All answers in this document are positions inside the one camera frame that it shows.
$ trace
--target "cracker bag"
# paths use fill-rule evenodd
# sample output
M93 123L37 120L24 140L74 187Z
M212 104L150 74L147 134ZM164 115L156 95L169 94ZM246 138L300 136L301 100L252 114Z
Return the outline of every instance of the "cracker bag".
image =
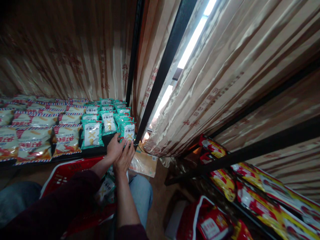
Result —
M83 120L82 126L84 131L82 150L104 146L102 141L102 121Z
M59 124L80 124L82 113L66 113L59 115Z
M103 136L117 132L117 127L113 119L113 114L114 111L100 111L100 116L103 121Z
M17 129L19 142L17 163L48 162L51 160L51 127Z
M81 124L62 124L53 128L57 138L57 145L53 157L81 152L79 148L79 131L81 127Z
M99 105L87 105L86 114L98 114L100 109Z
M10 124L14 111L14 108L0 108L0 126Z
M113 104L108 104L108 105L102 105L101 110L102 111L112 111L114 109Z
M15 111L12 125L30 125L30 127L52 127L58 120L58 114L39 114Z
M112 98L100 98L101 105L109 105L113 103Z

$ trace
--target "sleeve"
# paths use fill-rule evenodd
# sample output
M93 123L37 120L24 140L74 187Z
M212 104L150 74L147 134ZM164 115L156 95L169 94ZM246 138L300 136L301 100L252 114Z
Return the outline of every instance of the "sleeve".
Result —
M1 235L10 239L59 239L100 185L93 171L76 173L66 184L20 213L1 230Z
M125 225L117 229L116 240L149 240L146 230L141 224Z

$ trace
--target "person's hand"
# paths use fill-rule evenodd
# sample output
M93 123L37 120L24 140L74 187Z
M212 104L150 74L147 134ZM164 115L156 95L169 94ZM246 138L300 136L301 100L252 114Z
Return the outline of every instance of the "person's hand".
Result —
M120 158L113 163L113 170L116 177L121 174L126 175L126 172L131 164L135 151L136 150L134 149L133 141L131 141L131 144L127 142L127 145L124 148Z

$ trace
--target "red plastic basket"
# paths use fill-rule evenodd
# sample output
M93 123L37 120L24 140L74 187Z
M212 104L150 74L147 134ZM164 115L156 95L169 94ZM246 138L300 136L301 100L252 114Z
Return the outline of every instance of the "red plastic basket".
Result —
M61 163L57 165L47 182L42 188L40 198L53 192L61 185L68 182L68 180L76 173L90 169L97 162L99 162L103 156L94 158L82 158L71 162ZM76 216L70 223L64 237L82 231L84 229L96 226L105 220L111 219L116 211L116 204L109 204L103 209L102 212L93 212L91 206L84 212Z

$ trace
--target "satin curtain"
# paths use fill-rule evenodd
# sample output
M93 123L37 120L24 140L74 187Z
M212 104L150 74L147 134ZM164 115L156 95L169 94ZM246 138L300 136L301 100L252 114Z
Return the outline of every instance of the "satin curtain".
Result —
M319 49L317 1L217 3L145 145L152 155L180 155L201 133L218 129L293 75Z
M2 22L0 92L125 99L136 0L19 1Z

